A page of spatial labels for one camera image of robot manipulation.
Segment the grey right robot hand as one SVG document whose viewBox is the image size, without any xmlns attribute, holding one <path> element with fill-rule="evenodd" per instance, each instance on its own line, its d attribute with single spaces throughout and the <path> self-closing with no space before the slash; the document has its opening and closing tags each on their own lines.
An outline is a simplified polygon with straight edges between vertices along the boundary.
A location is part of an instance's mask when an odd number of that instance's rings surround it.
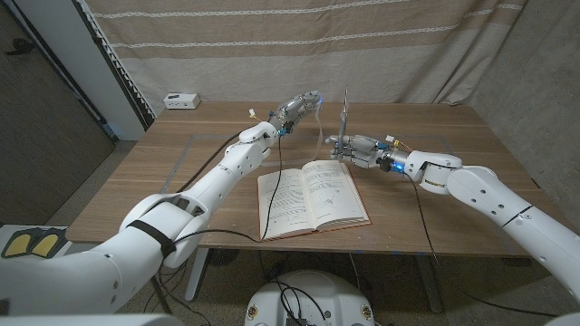
<svg viewBox="0 0 580 326">
<path fill-rule="evenodd" d="M 343 159 L 359 168 L 379 168 L 384 172 L 401 173 L 410 155 L 408 150 L 362 135 L 343 135 L 342 139 L 331 135 L 325 142 L 333 146 L 330 150 L 332 159 Z"/>
</svg>

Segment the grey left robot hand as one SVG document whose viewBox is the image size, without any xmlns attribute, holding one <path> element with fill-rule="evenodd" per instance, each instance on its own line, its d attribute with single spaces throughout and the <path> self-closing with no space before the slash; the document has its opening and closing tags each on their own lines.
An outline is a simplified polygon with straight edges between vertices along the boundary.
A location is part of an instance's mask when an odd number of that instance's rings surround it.
<svg viewBox="0 0 580 326">
<path fill-rule="evenodd" d="M 280 135 L 290 134 L 300 120 L 321 109 L 323 102 L 319 91 L 307 91 L 282 103 L 269 114 L 268 122 Z"/>
</svg>

